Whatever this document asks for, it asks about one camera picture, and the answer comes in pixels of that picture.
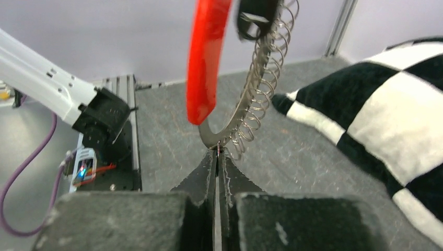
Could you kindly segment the key with black tag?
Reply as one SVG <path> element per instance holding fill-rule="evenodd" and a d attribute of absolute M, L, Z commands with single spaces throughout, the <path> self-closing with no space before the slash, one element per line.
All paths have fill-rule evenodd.
<path fill-rule="evenodd" d="M 240 40 L 258 41 L 272 28 L 282 1 L 241 0 L 237 8 L 236 27 Z"/>

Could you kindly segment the metal key organizer red handle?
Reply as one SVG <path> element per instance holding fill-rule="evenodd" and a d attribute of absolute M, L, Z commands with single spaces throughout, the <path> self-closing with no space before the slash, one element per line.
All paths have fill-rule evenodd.
<path fill-rule="evenodd" d="M 238 4 L 196 3 L 185 80 L 188 121 L 198 127 L 207 148 L 225 147 L 235 160 L 242 158 L 254 140 L 271 105 L 299 13 L 298 1 L 282 1 L 271 31 L 263 39 L 241 40 L 253 43 L 251 63 L 237 95 L 228 97 L 221 94 L 219 65 L 228 21 L 232 19 L 236 26 Z"/>

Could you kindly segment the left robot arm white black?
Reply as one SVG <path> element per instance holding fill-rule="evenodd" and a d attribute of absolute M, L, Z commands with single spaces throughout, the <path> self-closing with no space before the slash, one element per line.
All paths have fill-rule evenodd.
<path fill-rule="evenodd" d="M 38 101 L 83 135 L 82 145 L 109 161 L 127 157 L 123 135 L 132 112 L 121 97 L 58 67 L 1 31 L 1 80 Z"/>

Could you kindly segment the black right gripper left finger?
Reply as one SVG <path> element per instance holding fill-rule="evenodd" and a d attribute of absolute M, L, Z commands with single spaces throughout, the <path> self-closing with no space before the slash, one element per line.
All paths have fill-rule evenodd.
<path fill-rule="evenodd" d="M 84 191 L 50 211 L 33 250 L 213 250 L 216 152 L 169 192 Z"/>

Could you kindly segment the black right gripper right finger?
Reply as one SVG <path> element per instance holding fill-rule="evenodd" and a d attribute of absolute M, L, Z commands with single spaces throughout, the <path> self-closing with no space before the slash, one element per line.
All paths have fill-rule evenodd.
<path fill-rule="evenodd" d="M 223 250 L 388 250 L 380 221 L 354 196 L 266 193 L 218 152 Z"/>

